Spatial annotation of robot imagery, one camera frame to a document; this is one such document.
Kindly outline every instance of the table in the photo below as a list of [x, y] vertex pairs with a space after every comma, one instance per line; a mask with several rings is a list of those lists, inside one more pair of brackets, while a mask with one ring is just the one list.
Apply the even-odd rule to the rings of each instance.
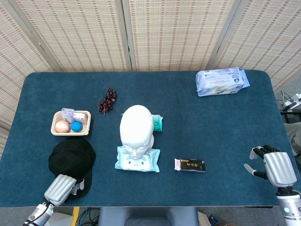
[[[198, 97], [195, 74], [30, 74], [0, 161], [0, 206], [42, 201], [54, 180], [48, 157], [66, 138], [50, 133], [53, 115], [62, 107], [91, 112], [85, 139], [96, 152], [89, 193], [68, 206], [278, 205], [277, 189], [243, 166], [264, 170], [262, 161], [249, 160], [249, 153], [254, 146], [270, 144], [287, 151], [298, 172], [268, 75], [246, 71], [250, 87], [234, 95]], [[97, 104], [107, 88], [114, 88], [118, 99], [104, 116]], [[159, 173], [114, 169], [121, 114], [136, 104], [164, 117], [163, 132], [154, 132], [154, 148], [161, 150]], [[204, 159], [206, 173], [175, 171], [174, 158]]]

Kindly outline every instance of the grapes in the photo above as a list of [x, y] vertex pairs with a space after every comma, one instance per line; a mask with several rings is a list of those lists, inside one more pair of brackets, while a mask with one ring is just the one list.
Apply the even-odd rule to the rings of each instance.
[[108, 89], [107, 94], [104, 96], [103, 101], [100, 100], [98, 103], [98, 111], [102, 112], [104, 115], [107, 111], [113, 110], [113, 103], [117, 99], [117, 93], [112, 88]]

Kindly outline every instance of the egg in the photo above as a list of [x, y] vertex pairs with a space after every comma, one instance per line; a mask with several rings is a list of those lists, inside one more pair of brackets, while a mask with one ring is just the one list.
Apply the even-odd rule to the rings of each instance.
[[65, 120], [60, 120], [55, 124], [55, 130], [58, 133], [68, 133], [70, 130], [70, 125]]
[[72, 124], [71, 124], [71, 129], [74, 131], [74, 132], [79, 132], [83, 129], [83, 125], [79, 122], [79, 121], [74, 121]]

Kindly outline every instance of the robotic hand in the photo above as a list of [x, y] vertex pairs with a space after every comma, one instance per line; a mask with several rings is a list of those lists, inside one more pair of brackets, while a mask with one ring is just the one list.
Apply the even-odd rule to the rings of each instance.
[[266, 173], [258, 172], [248, 164], [244, 164], [245, 169], [254, 176], [269, 180], [273, 186], [278, 188], [276, 196], [286, 224], [288, 226], [301, 226], [301, 199], [299, 192], [292, 188], [297, 178], [288, 154], [264, 145], [252, 148], [250, 159], [257, 159], [258, 157], [263, 159]]
[[78, 183], [72, 177], [58, 175], [44, 193], [44, 203], [37, 206], [23, 226], [44, 226], [51, 217], [53, 208], [64, 203], [70, 194], [76, 195], [78, 189], [84, 189], [84, 180]]

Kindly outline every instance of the baseball cap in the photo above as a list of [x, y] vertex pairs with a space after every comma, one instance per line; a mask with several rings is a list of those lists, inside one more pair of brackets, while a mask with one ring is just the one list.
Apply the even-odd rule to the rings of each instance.
[[95, 158], [92, 146], [82, 138], [68, 138], [54, 147], [48, 159], [48, 167], [55, 177], [64, 174], [76, 179], [77, 183], [85, 180], [84, 189], [77, 190], [76, 196], [70, 196], [67, 200], [80, 198], [88, 193], [92, 184]]

